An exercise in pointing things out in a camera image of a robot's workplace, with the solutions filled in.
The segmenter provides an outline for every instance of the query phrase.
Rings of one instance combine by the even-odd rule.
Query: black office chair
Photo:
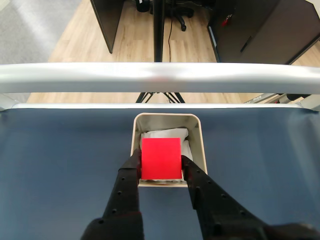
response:
[[[183,16],[187,16],[188,18],[192,18],[194,15],[194,10],[190,7],[178,7],[176,0],[172,0],[171,3],[165,3],[165,15],[167,17],[175,17],[178,19],[179,23],[181,24],[181,30],[184,32],[187,29],[185,25],[185,21]],[[154,8],[151,6],[150,13],[154,13]]]

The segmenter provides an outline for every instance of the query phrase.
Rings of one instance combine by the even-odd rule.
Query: silver metal rail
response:
[[[320,68],[160,62],[0,65],[0,93],[33,92],[320,94]]]

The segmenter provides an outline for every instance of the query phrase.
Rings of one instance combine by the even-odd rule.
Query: white container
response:
[[[202,138],[200,120],[193,114],[176,113],[140,113],[133,122],[133,133],[131,143],[131,155],[134,150],[140,148],[140,138],[142,133],[149,131],[167,130],[175,128],[188,129],[188,137],[191,154],[194,163],[206,174],[207,164]],[[140,181],[140,187],[187,187],[186,182],[166,182],[166,181]]]

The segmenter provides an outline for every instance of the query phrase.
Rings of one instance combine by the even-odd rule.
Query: dark cabinet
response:
[[[320,37],[319,16],[305,0],[218,0],[208,26],[224,63],[290,64]]]

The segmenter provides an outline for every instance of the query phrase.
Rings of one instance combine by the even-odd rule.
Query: red block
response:
[[[181,179],[180,138],[143,138],[141,179]]]

